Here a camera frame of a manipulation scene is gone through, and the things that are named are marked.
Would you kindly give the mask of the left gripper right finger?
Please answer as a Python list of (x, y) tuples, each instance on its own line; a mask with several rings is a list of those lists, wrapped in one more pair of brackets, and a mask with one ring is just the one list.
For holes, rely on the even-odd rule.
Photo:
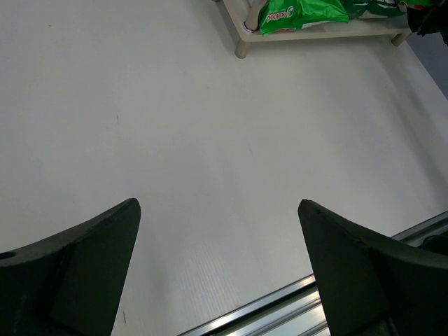
[(298, 217), (331, 335), (446, 335), (447, 255), (418, 228), (403, 240), (304, 199)]

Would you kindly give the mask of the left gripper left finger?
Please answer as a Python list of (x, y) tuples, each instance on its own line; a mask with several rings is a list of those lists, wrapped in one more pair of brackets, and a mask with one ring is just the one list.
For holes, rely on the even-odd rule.
[(1, 253), (1, 334), (110, 335), (140, 220), (140, 204), (130, 198)]

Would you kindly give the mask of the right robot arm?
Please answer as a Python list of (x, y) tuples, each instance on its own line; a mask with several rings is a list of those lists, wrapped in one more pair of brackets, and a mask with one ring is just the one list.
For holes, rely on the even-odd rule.
[(440, 33), (447, 38), (447, 1), (401, 1), (407, 9), (407, 22), (420, 36)]

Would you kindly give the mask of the dark green Real chips bag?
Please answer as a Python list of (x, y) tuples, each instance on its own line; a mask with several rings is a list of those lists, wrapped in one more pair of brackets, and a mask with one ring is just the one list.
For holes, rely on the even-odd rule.
[(342, 5), (351, 19), (396, 18), (405, 14), (394, 0), (345, 0)]

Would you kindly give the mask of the green Chuba bag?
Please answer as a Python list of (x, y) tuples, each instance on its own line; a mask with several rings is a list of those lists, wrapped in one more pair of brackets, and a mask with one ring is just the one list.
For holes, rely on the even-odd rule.
[(341, 1), (267, 1), (258, 16), (263, 36), (277, 31), (296, 31), (327, 22), (347, 23), (349, 14)]

